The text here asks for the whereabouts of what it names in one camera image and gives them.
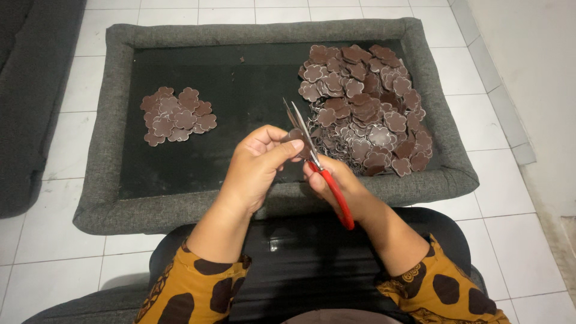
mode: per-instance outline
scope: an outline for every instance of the scissors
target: scissors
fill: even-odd
[[[328,170],[324,169],[322,165],[320,165],[320,161],[318,160],[318,152],[316,151],[316,147],[314,146],[314,143],[310,138],[308,128],[306,128],[306,124],[302,119],[302,115],[300,115],[298,108],[296,108],[296,105],[292,101],[291,102],[292,107],[296,112],[296,116],[294,116],[294,114],[292,114],[290,106],[288,106],[288,104],[286,103],[286,99],[284,98],[282,99],[284,100],[284,105],[286,106],[286,111],[288,112],[288,118],[290,118],[292,125],[294,126],[295,129],[299,130],[302,133],[302,136],[304,137],[304,141],[306,142],[305,144],[307,144],[304,145],[304,148],[310,148],[310,158],[308,158],[306,161],[308,163],[308,166],[310,166],[310,169],[312,169],[312,171],[320,173],[322,178],[326,180],[326,183],[328,184],[330,191],[332,191],[332,194],[334,194],[334,197],[336,197],[338,205],[340,205],[340,209],[342,210],[343,214],[343,216],[338,215],[338,218],[340,219],[342,225],[344,225],[344,227],[346,227],[346,229],[348,230],[354,229],[354,220],[352,219],[352,214],[350,213],[350,208],[348,208],[346,199],[344,198],[344,195],[342,194],[340,187],[336,184],[336,181],[334,181],[334,178],[332,177],[330,172],[328,172]]]

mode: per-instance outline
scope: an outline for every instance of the yellow patterned sleeve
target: yellow patterned sleeve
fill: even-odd
[[[419,323],[510,324],[434,237],[426,239],[430,250],[420,263],[401,276],[377,279],[376,288]]]
[[[185,241],[144,301],[135,324],[225,323],[250,258],[215,263],[199,258]]]

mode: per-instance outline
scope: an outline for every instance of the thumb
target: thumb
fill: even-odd
[[[263,154],[262,159],[266,161],[266,166],[276,169],[286,162],[286,160],[292,159],[300,153],[302,148],[304,148],[304,142],[302,142],[302,140],[293,140],[282,143]]]

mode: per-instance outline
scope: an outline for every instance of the scissor blade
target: scissor blade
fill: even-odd
[[[288,113],[288,118],[290,118],[290,121],[292,122],[292,126],[294,126],[294,128],[299,129],[300,126],[298,125],[298,123],[296,122],[296,118],[294,117],[294,115],[290,111],[290,106],[288,106],[286,99],[284,99],[284,97],[282,97],[282,100],[284,100],[284,106],[286,106],[286,112]]]
[[[306,127],[306,124],[304,123],[304,119],[302,118],[302,115],[300,115],[300,112],[298,111],[298,108],[296,108],[296,105],[294,104],[293,101],[292,101],[292,107],[294,107],[294,111],[296,112],[296,120],[298,121],[298,124],[300,125],[299,128],[302,131],[304,138],[306,139],[306,141],[310,145],[310,154],[312,155],[313,162],[316,164],[316,166],[319,169],[321,169],[320,161],[318,160],[318,152],[316,151],[316,147],[314,146],[314,142],[312,142],[312,138],[310,137],[310,133],[308,133],[308,128]]]

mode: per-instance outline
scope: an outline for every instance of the fingernail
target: fingernail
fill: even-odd
[[[296,150],[300,150],[304,147],[304,142],[302,142],[302,140],[294,140],[291,143]]]

